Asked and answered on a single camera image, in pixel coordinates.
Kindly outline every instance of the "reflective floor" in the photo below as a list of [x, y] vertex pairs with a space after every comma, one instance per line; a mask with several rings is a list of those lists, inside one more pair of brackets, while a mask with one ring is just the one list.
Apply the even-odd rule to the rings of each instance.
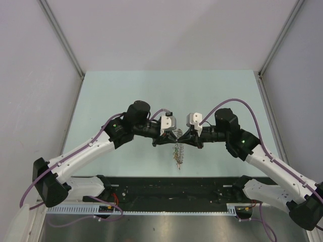
[[[53, 224], [65, 224], [83, 215], [47, 215]], [[303, 229], [287, 214], [264, 207], [266, 222], [278, 241], [308, 241]], [[259, 218], [258, 209], [254, 218]], [[231, 216], [162, 216], [128, 215], [115, 222], [98, 222], [92, 218], [64, 228], [44, 223], [40, 242], [151, 242], [151, 241], [269, 241], [261, 223], [238, 222]]]

